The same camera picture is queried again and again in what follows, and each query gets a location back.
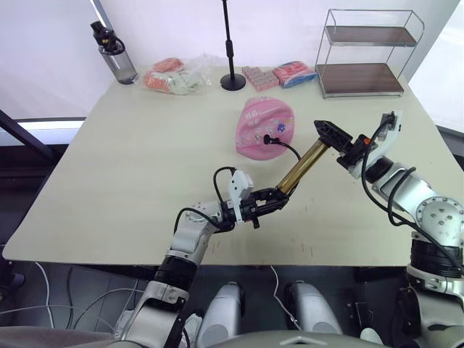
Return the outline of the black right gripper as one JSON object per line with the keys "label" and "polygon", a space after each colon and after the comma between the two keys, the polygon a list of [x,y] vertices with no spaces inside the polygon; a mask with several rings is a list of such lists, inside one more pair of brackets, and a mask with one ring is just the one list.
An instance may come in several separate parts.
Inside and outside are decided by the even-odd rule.
{"label": "black right gripper", "polygon": [[352,136],[330,121],[315,120],[314,126],[319,139],[340,153],[336,161],[347,170],[363,158],[370,145],[370,139],[363,134],[352,144]]}

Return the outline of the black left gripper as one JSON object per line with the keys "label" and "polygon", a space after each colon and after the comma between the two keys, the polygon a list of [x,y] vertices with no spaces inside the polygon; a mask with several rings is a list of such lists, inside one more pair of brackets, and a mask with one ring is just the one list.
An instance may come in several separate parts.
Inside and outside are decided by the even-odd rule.
{"label": "black left gripper", "polygon": [[259,217],[282,210],[289,202],[290,195],[291,191],[282,191],[277,186],[253,191],[239,205],[241,219],[244,222],[251,222],[253,228],[258,229],[260,227]]}

